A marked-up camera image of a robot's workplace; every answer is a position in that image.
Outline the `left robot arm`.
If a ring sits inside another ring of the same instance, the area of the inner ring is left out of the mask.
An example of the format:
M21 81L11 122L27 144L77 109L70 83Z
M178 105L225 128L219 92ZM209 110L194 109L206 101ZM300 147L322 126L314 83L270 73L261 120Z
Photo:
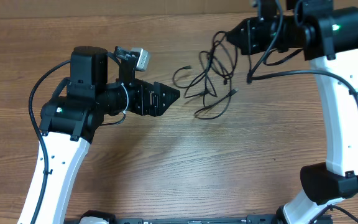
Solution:
M142 48L113 52L78 46L70 76L56 87L33 122L39 153L20 223L63 223L78 170L106 115L161 116L180 97L177 89L136 79L150 55Z

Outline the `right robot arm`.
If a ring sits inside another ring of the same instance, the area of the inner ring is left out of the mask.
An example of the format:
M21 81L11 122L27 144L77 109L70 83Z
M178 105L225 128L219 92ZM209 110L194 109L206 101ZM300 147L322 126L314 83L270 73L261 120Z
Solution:
M304 166L301 191L267 223L331 223L328 210L358 193L358 8L332 1L257 1L257 17L230 30L226 39L244 55L303 53L306 74L316 80L326 130L326 160Z

